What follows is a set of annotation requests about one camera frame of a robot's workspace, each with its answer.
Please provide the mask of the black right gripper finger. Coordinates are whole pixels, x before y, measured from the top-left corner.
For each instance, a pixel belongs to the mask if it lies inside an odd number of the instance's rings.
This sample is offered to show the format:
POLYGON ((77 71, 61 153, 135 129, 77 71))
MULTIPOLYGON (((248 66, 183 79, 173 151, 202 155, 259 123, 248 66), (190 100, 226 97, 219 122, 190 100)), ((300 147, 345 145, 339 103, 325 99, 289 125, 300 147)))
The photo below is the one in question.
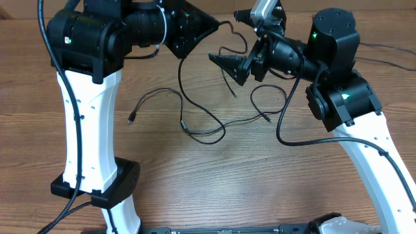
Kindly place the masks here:
POLYGON ((222 68, 240 86, 243 86, 250 74, 249 57, 237 55, 217 55, 209 53, 209 60, 222 68))
POLYGON ((233 15, 234 18, 237 22, 241 22, 244 23, 248 26, 250 26, 251 28, 254 28, 254 23, 250 17, 250 13, 251 10, 250 9, 246 9, 246 10, 236 10, 234 11, 233 15))

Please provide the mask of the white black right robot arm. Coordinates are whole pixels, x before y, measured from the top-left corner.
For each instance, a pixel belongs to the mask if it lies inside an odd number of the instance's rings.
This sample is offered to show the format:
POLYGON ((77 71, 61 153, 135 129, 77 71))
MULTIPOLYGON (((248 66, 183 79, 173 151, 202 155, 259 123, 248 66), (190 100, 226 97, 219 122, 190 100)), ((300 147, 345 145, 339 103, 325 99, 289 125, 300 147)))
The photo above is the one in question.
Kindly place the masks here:
POLYGON ((278 1, 258 1, 235 19, 254 28, 257 41, 246 57, 210 55, 239 85, 250 75, 262 81, 270 69, 309 81, 306 98, 313 116, 342 145, 367 189, 379 225, 330 213, 295 228, 296 233, 414 233, 415 182, 388 130, 382 104, 354 69, 360 44, 351 12, 326 8, 313 16, 307 43, 285 37, 278 1))

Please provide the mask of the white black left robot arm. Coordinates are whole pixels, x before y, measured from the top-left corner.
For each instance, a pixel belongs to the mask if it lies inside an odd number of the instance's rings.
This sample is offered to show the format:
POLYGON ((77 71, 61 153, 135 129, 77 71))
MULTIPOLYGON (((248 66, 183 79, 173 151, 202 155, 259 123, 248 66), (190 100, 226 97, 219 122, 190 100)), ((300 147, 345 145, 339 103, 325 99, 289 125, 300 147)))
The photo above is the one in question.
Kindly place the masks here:
POLYGON ((38 24, 57 71, 66 121, 66 165, 54 195, 74 202, 88 194, 107 233, 140 233, 133 191, 140 165, 114 154, 114 106, 132 48, 165 45, 184 59, 219 27, 187 1, 68 1, 50 20, 37 3, 38 24))

